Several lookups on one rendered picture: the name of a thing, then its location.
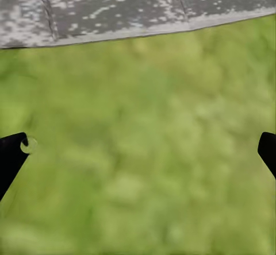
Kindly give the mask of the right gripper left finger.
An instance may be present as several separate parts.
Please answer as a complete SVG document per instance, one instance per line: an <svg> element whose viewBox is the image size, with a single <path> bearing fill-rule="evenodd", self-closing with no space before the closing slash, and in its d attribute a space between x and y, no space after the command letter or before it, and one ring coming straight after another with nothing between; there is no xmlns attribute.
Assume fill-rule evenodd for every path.
<svg viewBox="0 0 276 255"><path fill-rule="evenodd" d="M28 155L36 148L37 141L24 132L0 138L0 201Z"/></svg>

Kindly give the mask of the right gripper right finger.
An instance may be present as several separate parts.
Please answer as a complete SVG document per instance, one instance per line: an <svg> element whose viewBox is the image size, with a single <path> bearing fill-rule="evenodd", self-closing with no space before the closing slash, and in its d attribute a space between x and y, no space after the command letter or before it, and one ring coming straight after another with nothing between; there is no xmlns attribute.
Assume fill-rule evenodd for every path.
<svg viewBox="0 0 276 255"><path fill-rule="evenodd" d="M276 178L276 134L262 133L258 153Z"/></svg>

